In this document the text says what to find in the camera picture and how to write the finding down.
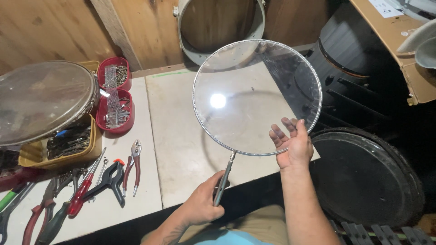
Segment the blue shirt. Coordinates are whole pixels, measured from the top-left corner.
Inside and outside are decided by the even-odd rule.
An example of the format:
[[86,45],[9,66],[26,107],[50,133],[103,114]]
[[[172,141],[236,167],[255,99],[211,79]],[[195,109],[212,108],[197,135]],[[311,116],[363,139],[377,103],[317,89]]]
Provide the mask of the blue shirt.
[[210,230],[179,245],[273,245],[264,243],[243,231]]

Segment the black clamp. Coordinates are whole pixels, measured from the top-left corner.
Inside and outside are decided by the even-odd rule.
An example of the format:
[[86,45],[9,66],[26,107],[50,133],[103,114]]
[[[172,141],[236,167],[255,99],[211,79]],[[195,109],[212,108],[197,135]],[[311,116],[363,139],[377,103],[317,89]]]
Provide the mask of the black clamp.
[[[116,176],[112,178],[112,174],[117,171]],[[124,168],[122,167],[119,161],[116,161],[110,167],[108,167],[103,173],[102,181],[90,189],[88,192],[83,195],[83,200],[87,201],[91,199],[93,196],[101,193],[107,188],[111,188],[113,193],[115,194],[116,199],[118,200],[120,206],[123,208],[126,204],[126,200],[124,200],[123,194],[119,189],[119,186],[123,182],[124,177]]]

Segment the hand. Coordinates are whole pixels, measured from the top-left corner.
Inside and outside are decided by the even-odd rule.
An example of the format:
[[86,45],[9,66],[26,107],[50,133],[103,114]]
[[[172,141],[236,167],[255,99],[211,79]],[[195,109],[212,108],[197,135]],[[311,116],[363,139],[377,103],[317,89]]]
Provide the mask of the hand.
[[224,215],[224,208],[221,205],[214,207],[212,199],[214,189],[219,185],[224,172],[225,170],[221,170],[201,183],[188,200],[180,206],[190,225],[204,225]]
[[288,129],[290,137],[276,125],[271,125],[269,137],[276,145],[276,150],[288,147],[288,150],[276,155],[277,163],[280,170],[288,167],[308,167],[310,159],[313,156],[313,146],[310,137],[307,134],[304,119],[287,119],[282,118],[283,125]]

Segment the cardboard box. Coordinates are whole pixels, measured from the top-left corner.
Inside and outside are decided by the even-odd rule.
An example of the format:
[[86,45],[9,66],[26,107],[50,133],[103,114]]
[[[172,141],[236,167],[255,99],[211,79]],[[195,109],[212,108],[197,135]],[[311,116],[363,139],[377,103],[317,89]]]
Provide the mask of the cardboard box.
[[368,0],[350,0],[397,61],[410,91],[409,105],[436,99],[436,70],[420,67],[414,54],[397,53],[397,48],[423,23],[407,15],[384,18]]

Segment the paper label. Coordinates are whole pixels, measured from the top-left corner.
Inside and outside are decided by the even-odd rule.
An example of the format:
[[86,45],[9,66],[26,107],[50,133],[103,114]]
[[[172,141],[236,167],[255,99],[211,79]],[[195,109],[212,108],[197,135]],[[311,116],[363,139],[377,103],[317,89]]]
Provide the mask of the paper label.
[[404,15],[402,12],[396,10],[394,7],[389,5],[385,0],[368,0],[375,9],[383,16],[383,18],[389,18],[399,15]]

